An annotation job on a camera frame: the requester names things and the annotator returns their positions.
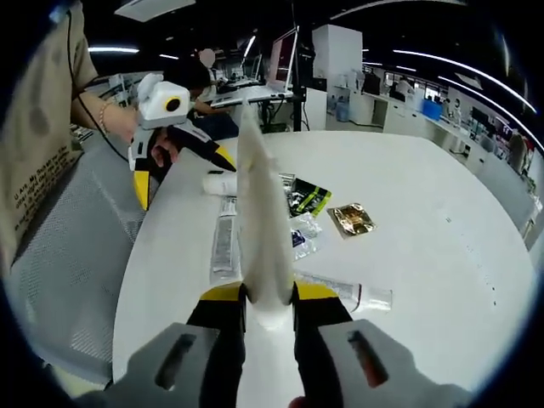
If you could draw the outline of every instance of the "plastic bag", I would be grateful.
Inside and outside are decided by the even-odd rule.
[[[294,260],[305,258],[320,249],[318,235],[321,227],[309,212],[289,220],[291,225],[292,251]]]

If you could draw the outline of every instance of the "green packet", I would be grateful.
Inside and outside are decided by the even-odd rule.
[[[332,193],[317,185],[295,178],[291,192],[287,195],[291,217],[311,213],[314,217],[321,212],[331,199]]]

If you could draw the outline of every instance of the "cable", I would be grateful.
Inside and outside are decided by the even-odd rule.
[[[280,111],[281,109],[281,106],[283,105],[283,101],[285,100],[285,98],[281,98],[281,102],[280,102],[280,106],[278,106],[278,109],[275,110],[275,112],[272,114],[272,117],[270,118],[270,123],[272,123],[272,121],[275,119],[275,116],[278,114],[278,112]]]
[[[306,113],[306,101],[304,101],[303,103],[303,112],[304,112],[304,116],[306,116],[306,122],[303,121],[303,123],[306,125],[306,128],[309,131],[309,120],[308,120],[308,114]]]
[[[295,17],[295,2],[294,0],[291,0],[290,1],[291,3],[291,17],[292,17],[292,24],[295,28],[295,30],[297,31],[297,41],[295,42],[294,44],[294,47],[295,47],[295,53],[294,53],[294,59],[295,59],[295,75],[296,75],[296,87],[293,87],[293,92],[296,94],[298,93],[301,89],[302,89],[302,86],[300,84],[300,69],[299,69],[299,66],[298,66],[298,42],[301,41],[300,39],[300,30],[298,29],[298,25],[297,25],[297,19]],[[304,123],[306,125],[306,128],[309,130],[309,125],[308,125],[308,115],[305,115],[306,116],[306,122],[303,121],[302,117],[300,118],[300,122],[301,123]]]
[[[70,68],[70,76],[71,76],[71,83],[72,87],[76,88],[76,77],[74,76],[74,69],[71,66],[71,44],[70,44],[70,34],[71,34],[71,10],[68,10],[68,37],[66,38],[66,47],[68,48],[68,67]],[[102,138],[105,140],[105,142],[111,147],[115,153],[121,157],[125,162],[128,162],[128,159],[123,156],[119,151],[115,148],[115,146],[108,140],[108,137],[105,135],[104,130],[102,130],[102,127],[96,122],[93,115],[91,115],[91,112],[89,112],[87,106],[83,103],[82,97],[80,94],[77,94],[77,100],[79,100],[79,103],[82,104],[82,108],[85,112],[87,112],[88,117],[91,118],[91,121],[93,122],[94,126],[100,131],[100,134],[102,135]]]

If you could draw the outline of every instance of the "clear tube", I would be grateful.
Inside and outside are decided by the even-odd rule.
[[[387,289],[363,286],[360,283],[348,283],[301,271],[296,272],[295,279],[327,286],[338,295],[349,313],[368,309],[389,311],[393,305],[393,292]]]
[[[235,197],[225,197],[221,202],[210,263],[210,284],[213,286],[241,279],[235,205]]]

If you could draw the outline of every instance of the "small packet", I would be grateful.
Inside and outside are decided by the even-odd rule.
[[[295,183],[295,175],[289,173],[280,173],[281,183],[283,184],[283,190],[286,194],[291,194],[292,186]]]
[[[301,271],[295,273],[295,279],[327,286],[338,295],[344,308],[349,313],[369,309],[389,311],[393,305],[393,292],[387,289],[363,286],[360,283],[343,282]]]
[[[357,202],[344,207],[329,208],[327,212],[344,236],[361,235],[376,229],[368,213]]]
[[[210,284],[239,281],[240,260],[235,227],[236,197],[225,197],[215,227],[210,265]]]
[[[320,249],[317,235],[321,227],[315,222],[315,218],[309,212],[291,218],[291,238],[294,260],[305,258]]]
[[[291,217],[311,213],[317,217],[325,204],[331,199],[332,193],[307,181],[295,178],[291,193],[287,195]]]

